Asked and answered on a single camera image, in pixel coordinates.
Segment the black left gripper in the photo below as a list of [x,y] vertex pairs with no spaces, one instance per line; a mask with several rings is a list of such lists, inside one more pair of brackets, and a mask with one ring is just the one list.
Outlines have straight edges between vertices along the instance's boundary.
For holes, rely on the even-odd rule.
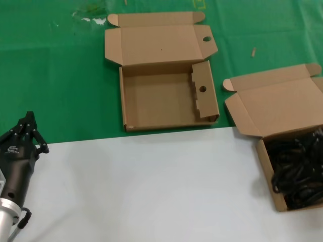
[[1,171],[6,179],[1,198],[24,205],[35,163],[41,153],[48,154],[49,147],[37,130],[34,112],[28,111],[1,136]]

